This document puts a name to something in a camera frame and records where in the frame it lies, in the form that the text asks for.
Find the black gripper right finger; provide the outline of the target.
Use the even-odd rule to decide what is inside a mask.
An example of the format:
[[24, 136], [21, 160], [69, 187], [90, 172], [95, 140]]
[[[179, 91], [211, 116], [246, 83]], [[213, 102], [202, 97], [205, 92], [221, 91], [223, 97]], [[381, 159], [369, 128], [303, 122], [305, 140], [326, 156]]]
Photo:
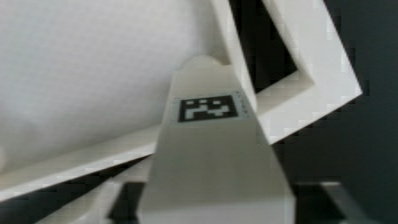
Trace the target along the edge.
[[339, 182], [298, 182], [293, 193], [294, 224], [380, 224], [367, 216]]

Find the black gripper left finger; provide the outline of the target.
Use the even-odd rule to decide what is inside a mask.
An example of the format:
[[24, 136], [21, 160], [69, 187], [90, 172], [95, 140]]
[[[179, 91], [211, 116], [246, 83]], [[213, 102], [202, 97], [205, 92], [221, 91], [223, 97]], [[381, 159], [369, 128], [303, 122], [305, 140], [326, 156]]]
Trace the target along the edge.
[[138, 201], [145, 184], [141, 182], [125, 182], [117, 194], [108, 212], [111, 224], [140, 224], [138, 223]]

